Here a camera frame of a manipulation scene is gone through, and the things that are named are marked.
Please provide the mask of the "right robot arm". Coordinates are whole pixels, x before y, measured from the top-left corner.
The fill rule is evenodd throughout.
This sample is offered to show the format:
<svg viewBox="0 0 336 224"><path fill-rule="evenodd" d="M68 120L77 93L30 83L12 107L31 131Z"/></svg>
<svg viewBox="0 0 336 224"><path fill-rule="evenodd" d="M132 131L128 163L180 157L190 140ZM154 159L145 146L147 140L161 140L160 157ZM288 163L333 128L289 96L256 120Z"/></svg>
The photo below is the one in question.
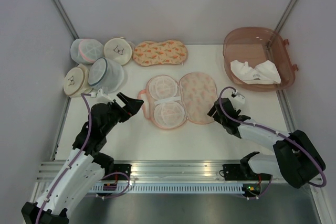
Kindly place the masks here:
<svg viewBox="0 0 336 224"><path fill-rule="evenodd" d="M250 140L273 152L273 155L252 152L242 158L239 172L243 178L268 174L282 177L292 187L300 188L312 184L312 179L320 175L322 183L319 187L326 185L326 164L305 132L278 132L261 125L241 115L228 98L215 101L208 116L221 124L228 134Z"/></svg>

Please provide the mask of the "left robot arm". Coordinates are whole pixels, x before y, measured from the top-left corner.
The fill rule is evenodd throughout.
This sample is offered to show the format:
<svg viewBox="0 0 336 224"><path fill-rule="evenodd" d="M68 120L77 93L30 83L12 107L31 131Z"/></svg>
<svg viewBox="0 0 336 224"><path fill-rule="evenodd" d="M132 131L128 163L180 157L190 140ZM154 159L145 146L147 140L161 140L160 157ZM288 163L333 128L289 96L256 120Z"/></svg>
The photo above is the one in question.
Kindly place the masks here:
<svg viewBox="0 0 336 224"><path fill-rule="evenodd" d="M86 106L88 120L76 136L69 157L56 177L35 202L26 202L22 207L25 223L68 223L89 190L98 181L114 176L114 159L100 151L110 131L136 115L144 102L121 92L117 97L124 106L101 90L96 97L100 101Z"/></svg>

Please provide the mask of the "floral mesh laundry bag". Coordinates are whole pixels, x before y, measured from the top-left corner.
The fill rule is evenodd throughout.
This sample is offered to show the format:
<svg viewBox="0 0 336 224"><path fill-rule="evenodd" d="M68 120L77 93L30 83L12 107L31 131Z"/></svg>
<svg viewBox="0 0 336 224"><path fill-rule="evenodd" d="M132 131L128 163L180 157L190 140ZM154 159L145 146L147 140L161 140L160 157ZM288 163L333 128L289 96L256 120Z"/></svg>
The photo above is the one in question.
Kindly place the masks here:
<svg viewBox="0 0 336 224"><path fill-rule="evenodd" d="M151 78L138 98L144 101L144 117L162 129L172 130L186 121L206 125L214 122L208 112L217 100L213 78L191 72L176 81L168 75Z"/></svg>

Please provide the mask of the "white bra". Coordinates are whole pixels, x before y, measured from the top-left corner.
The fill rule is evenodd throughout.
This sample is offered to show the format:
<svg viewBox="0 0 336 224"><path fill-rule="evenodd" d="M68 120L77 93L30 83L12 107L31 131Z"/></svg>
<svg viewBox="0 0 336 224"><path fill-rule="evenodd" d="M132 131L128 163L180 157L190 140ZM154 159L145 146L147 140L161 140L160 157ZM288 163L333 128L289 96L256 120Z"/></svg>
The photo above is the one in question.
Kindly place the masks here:
<svg viewBox="0 0 336 224"><path fill-rule="evenodd" d="M275 64L269 60L251 67L247 61L234 60L230 63L234 76L245 84L281 84Z"/></svg>

